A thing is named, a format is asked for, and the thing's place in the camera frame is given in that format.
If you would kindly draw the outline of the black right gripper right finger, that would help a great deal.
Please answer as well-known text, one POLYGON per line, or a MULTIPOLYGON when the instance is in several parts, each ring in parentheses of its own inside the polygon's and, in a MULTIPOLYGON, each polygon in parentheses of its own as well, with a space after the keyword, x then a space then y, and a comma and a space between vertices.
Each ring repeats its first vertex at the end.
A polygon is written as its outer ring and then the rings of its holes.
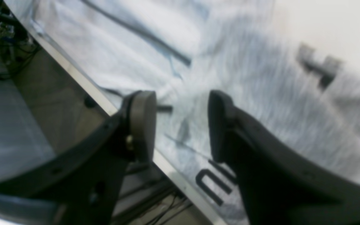
POLYGON ((251 225, 360 225, 360 185, 295 153, 222 91, 209 93, 208 127, 251 225))

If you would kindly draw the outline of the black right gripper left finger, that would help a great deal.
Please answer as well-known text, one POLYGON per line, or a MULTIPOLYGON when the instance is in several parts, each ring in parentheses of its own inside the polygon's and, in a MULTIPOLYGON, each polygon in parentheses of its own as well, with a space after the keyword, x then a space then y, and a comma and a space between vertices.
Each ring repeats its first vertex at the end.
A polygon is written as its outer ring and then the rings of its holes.
POLYGON ((156 93, 136 91, 116 114, 50 162, 0 182, 0 219, 25 225, 108 225, 131 162, 151 163, 156 93))

